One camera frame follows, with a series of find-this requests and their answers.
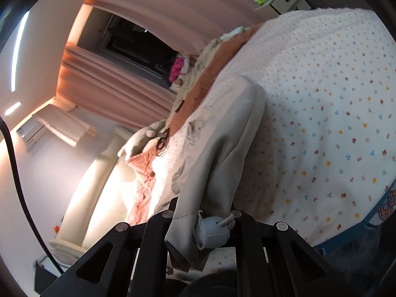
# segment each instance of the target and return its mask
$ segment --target pink curtain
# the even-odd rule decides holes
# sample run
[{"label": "pink curtain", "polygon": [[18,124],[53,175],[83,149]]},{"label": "pink curtain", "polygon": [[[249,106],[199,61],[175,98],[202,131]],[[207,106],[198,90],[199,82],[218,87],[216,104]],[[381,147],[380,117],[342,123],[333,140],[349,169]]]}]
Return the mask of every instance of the pink curtain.
[{"label": "pink curtain", "polygon": [[66,45],[57,93],[94,113],[136,128],[167,118],[175,95],[74,45]]},{"label": "pink curtain", "polygon": [[208,42],[262,22],[253,0],[85,0],[147,29],[174,50],[199,55]]}]

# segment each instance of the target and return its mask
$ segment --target orange pillowcase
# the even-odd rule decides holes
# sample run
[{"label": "orange pillowcase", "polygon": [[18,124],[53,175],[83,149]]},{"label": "orange pillowcase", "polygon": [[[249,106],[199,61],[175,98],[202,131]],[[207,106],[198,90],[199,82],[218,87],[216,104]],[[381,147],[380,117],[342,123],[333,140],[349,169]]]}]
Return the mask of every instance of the orange pillowcase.
[{"label": "orange pillowcase", "polygon": [[263,25],[253,25],[250,30],[237,34],[229,40],[223,42],[217,49],[212,61],[198,78],[195,86],[186,96],[184,103],[176,112],[169,123],[169,136],[175,135],[181,129],[187,118],[198,108],[212,87],[220,71],[238,53],[242,46],[257,32]]}]

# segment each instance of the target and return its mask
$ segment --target drawer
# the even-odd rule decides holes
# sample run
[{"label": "drawer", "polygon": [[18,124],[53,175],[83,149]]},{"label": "drawer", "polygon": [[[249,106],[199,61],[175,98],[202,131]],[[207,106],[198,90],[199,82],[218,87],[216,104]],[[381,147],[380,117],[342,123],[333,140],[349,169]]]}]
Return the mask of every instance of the drawer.
[{"label": "drawer", "polygon": [[291,10],[292,6],[296,4],[297,1],[298,0],[275,0],[271,5],[275,10],[282,14]]}]

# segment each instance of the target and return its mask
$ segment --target ceiling light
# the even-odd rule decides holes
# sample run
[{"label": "ceiling light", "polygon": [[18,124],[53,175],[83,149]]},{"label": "ceiling light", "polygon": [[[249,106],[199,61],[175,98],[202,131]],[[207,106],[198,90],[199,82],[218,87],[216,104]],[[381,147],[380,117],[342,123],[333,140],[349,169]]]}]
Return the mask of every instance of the ceiling light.
[{"label": "ceiling light", "polygon": [[19,29],[18,29],[17,40],[15,42],[14,54],[12,56],[12,66],[11,66],[11,92],[15,91],[15,76],[17,73],[17,61],[18,61],[19,46],[21,45],[22,33],[23,33],[23,29],[25,28],[25,24],[26,24],[28,15],[29,15],[29,11],[26,12],[22,18],[22,21],[21,21],[21,23],[19,25]]},{"label": "ceiling light", "polygon": [[7,109],[4,113],[5,116],[10,115],[13,111],[15,111],[19,106],[21,105],[21,102],[17,102],[16,104],[12,105],[9,109]]}]

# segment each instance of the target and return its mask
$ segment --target black cable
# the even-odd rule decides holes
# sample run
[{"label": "black cable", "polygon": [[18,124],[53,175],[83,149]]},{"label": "black cable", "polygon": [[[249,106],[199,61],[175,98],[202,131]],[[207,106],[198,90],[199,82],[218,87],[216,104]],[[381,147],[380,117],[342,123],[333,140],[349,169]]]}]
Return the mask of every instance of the black cable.
[{"label": "black cable", "polygon": [[44,252],[48,256],[48,258],[52,261],[55,268],[61,274],[63,274],[64,273],[63,269],[61,268],[61,266],[59,266],[59,264],[56,262],[55,258],[51,254],[51,252],[48,250],[46,244],[44,243],[43,239],[40,236],[40,233],[37,230],[36,225],[33,222],[32,216],[30,215],[30,212],[27,208],[26,201],[23,196],[21,181],[19,179],[17,159],[15,157],[14,145],[12,144],[11,134],[9,133],[7,124],[5,123],[5,121],[3,120],[3,118],[1,116],[0,116],[0,130],[4,136],[5,144],[7,145],[8,157],[9,157],[9,162],[11,164],[11,170],[12,170],[12,176],[14,178],[15,189],[17,190],[19,203],[21,204],[23,213],[25,214],[27,222],[29,222],[29,225],[32,228],[32,231],[33,231],[34,235],[36,236],[36,239],[37,239],[38,243],[40,244],[41,248],[44,250]]}]

